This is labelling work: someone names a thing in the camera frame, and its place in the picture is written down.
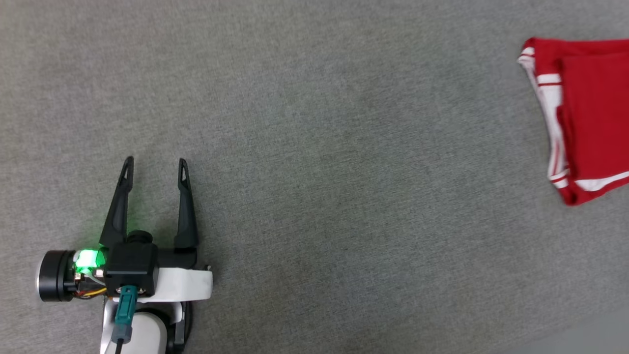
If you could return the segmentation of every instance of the red and white towel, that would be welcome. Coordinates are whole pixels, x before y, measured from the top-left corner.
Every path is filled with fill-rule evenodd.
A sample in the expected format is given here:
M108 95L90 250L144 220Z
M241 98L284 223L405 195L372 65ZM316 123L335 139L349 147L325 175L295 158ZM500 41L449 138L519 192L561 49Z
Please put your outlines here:
M568 205L629 183L629 40L531 38L518 62L550 135L548 178Z

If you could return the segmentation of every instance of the folded red cloth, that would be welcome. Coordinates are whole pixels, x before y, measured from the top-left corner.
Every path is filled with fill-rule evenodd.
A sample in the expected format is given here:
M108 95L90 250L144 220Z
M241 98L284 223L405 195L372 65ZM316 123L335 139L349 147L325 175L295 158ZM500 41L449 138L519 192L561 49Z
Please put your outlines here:
M629 183L629 40L531 38L518 62L550 135L548 178L568 205Z

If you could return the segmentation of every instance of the robotic arm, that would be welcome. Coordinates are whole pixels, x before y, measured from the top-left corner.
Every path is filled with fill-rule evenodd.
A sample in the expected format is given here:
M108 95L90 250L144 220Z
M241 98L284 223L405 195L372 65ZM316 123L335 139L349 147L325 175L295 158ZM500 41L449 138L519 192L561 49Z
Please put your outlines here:
M104 296L101 354L176 354L192 324L192 301L208 299L212 272L193 270L199 237L186 161L179 160L179 225L173 248L146 231L126 233L133 157L125 160L97 249L48 251L37 289L42 301Z

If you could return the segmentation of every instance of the red cloth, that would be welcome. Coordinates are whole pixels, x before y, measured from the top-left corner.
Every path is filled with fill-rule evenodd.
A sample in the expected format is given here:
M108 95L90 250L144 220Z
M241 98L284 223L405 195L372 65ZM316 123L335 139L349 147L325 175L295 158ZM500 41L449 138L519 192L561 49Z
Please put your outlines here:
M531 38L518 62L551 140L548 178L568 205L629 183L629 40Z

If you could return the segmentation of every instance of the black cylinder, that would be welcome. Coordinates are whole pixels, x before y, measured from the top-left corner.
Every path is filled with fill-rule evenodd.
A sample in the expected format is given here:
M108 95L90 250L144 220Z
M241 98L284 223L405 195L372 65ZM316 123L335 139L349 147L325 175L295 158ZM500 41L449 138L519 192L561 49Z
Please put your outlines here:
M71 281L72 256L75 251L48 251L37 276L37 291L42 301L70 301L72 293L64 287Z

